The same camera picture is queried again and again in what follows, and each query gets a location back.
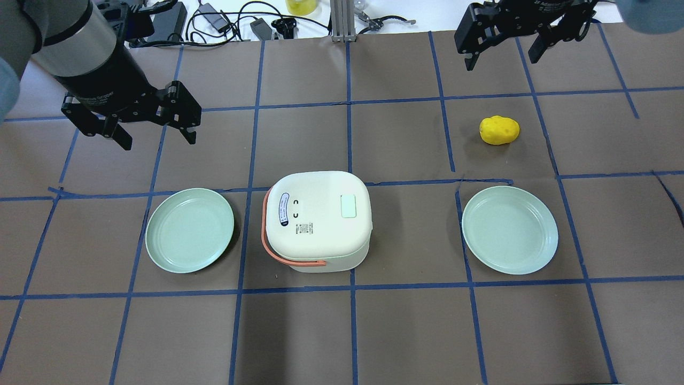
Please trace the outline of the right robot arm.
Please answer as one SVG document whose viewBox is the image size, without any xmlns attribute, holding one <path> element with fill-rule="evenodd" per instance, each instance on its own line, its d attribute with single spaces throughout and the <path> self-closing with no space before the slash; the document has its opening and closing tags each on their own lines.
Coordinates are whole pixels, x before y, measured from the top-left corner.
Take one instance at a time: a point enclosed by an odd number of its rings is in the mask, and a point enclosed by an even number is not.
<svg viewBox="0 0 684 385">
<path fill-rule="evenodd" d="M 467 71 L 479 55 L 512 37 L 537 35 L 528 49 L 536 64 L 558 42 L 583 41 L 598 1 L 485 1 L 471 3 L 454 33 L 455 47 Z M 682 1 L 615 1 L 630 29 L 643 34 L 669 34 L 682 29 Z"/>
</svg>

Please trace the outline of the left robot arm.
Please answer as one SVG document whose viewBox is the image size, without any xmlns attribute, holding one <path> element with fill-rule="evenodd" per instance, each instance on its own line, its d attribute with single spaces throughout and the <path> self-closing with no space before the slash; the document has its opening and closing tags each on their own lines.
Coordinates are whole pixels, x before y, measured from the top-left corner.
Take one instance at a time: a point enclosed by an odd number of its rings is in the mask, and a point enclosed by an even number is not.
<svg viewBox="0 0 684 385">
<path fill-rule="evenodd" d="M 152 6 L 124 1 L 2 1 L 2 118 L 20 95 L 27 64 L 38 63 L 66 90 L 61 111 L 87 137 L 102 136 L 129 150 L 122 127 L 153 122 L 196 142 L 202 108 L 180 81 L 155 88 L 129 53 L 126 41 L 150 36 Z"/>
</svg>

